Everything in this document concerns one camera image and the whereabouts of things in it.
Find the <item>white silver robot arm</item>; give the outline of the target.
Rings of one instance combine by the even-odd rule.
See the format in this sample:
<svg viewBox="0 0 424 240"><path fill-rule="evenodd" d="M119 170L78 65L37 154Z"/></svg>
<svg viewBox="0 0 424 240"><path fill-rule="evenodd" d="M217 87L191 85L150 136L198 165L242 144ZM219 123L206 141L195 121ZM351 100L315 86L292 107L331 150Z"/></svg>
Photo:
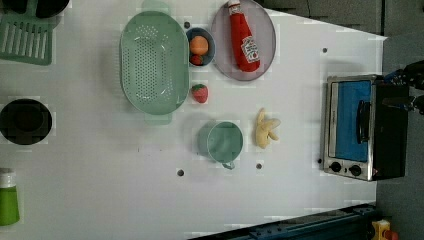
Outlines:
<svg viewBox="0 0 424 240"><path fill-rule="evenodd" d="M418 61L408 64L404 69L398 69L384 77L384 83L399 87L413 87L424 90L424 62ZM406 96L384 98L382 103L388 107L405 111L418 111L424 114L423 96Z"/></svg>

